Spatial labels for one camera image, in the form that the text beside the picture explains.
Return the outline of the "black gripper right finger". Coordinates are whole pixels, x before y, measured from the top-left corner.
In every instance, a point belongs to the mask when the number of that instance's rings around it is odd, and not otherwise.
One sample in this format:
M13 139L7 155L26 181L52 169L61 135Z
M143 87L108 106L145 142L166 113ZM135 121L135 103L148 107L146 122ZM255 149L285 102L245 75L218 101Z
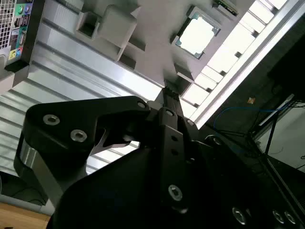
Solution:
M185 137L188 211L177 227L298 227L300 215L269 161L245 163L218 135L202 135L175 96Z

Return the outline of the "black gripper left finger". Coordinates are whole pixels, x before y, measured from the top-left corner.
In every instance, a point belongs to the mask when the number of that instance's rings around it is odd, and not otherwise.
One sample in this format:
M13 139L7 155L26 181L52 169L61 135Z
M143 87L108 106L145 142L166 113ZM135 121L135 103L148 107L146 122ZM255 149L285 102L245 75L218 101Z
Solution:
M185 146L176 95L165 87L148 102L123 96L34 105L24 118L14 167L56 208L74 183L137 149Z

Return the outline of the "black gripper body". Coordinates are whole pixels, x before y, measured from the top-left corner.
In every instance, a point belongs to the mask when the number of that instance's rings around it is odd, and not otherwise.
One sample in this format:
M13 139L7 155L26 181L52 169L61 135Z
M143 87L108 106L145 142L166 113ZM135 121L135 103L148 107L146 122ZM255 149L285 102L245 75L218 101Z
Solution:
M216 229L177 227L189 208L186 147L137 149L77 181L60 199L50 229Z

